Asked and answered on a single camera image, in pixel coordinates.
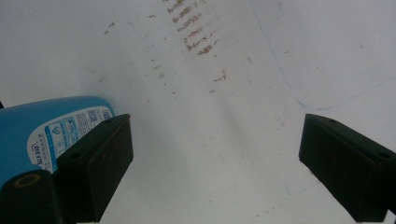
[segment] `bottle label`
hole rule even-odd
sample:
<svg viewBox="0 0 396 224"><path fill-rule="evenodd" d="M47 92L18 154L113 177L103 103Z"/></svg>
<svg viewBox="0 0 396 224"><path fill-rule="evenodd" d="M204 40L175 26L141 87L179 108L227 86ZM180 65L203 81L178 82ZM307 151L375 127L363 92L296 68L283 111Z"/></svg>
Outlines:
<svg viewBox="0 0 396 224"><path fill-rule="evenodd" d="M30 162L41 169L55 172L56 159L73 146L78 139L98 125L112 118L106 106L94 106L52 119L38 126L27 141Z"/></svg>

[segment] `white table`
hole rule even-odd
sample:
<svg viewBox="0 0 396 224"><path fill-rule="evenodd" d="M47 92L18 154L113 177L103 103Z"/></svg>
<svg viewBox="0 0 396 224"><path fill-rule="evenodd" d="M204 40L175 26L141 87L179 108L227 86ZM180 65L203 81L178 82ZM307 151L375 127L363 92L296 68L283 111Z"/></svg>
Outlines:
<svg viewBox="0 0 396 224"><path fill-rule="evenodd" d="M2 0L0 100L132 114L101 223L355 223L299 162L304 114L395 150L395 24L390 0Z"/></svg>

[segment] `blue plastic container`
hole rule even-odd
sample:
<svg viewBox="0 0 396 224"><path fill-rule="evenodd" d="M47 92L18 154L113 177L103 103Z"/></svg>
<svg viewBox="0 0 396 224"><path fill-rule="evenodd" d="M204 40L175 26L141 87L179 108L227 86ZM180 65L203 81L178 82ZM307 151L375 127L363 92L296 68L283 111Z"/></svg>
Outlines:
<svg viewBox="0 0 396 224"><path fill-rule="evenodd" d="M114 112L93 96L0 109L0 186L26 171L57 170L56 158Z"/></svg>

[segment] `logo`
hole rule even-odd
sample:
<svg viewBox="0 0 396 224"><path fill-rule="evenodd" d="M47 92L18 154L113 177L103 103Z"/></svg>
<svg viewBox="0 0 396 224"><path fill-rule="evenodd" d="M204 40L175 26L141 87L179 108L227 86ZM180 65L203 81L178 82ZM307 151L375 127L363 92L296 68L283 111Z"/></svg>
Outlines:
<svg viewBox="0 0 396 224"><path fill-rule="evenodd" d="M37 143L34 143L32 145L32 151L35 153L35 160L37 162L37 165L43 164L43 159L41 158L40 145Z"/></svg>

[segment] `barcode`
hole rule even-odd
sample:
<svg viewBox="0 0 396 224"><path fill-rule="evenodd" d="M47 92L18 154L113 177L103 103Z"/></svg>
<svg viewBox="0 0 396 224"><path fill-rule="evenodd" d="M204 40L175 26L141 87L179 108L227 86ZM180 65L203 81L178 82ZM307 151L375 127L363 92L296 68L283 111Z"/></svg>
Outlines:
<svg viewBox="0 0 396 224"><path fill-rule="evenodd" d="M110 119L111 118L110 111L108 111L108 110L103 110L102 114L103 114L103 118L105 118L105 119Z"/></svg>

